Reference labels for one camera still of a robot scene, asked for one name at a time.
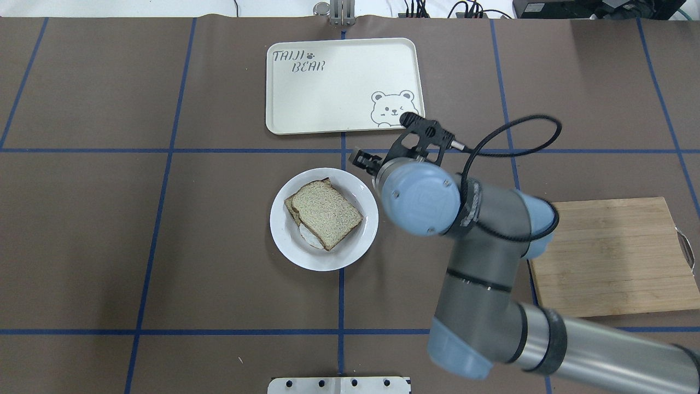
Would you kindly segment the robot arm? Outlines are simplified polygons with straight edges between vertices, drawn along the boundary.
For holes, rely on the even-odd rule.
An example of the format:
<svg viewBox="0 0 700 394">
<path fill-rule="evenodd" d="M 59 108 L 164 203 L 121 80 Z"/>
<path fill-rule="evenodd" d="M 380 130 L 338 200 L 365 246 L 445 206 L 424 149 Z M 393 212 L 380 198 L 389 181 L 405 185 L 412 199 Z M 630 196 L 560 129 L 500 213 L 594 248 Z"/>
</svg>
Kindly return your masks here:
<svg viewBox="0 0 700 394">
<path fill-rule="evenodd" d="M 545 251 L 556 224 L 544 200 L 403 153 L 355 150 L 392 222 L 413 235 L 445 235 L 453 250 L 428 334 L 430 359 L 484 379 L 497 363 L 611 392 L 697 393 L 698 351 L 562 316 L 511 297 L 520 261 Z"/>
</svg>

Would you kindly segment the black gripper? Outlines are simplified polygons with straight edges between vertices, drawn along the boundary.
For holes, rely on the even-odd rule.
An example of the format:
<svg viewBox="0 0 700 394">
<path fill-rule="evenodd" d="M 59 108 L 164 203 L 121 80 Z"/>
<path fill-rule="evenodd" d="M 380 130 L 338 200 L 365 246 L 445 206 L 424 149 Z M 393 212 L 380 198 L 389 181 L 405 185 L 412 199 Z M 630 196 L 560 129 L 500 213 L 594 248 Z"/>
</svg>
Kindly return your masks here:
<svg viewBox="0 0 700 394">
<path fill-rule="evenodd" d="M 349 162 L 353 166 L 367 172 L 371 177 L 377 177 L 385 162 L 385 158 L 370 154 L 365 150 L 354 149 L 349 156 Z"/>
</svg>

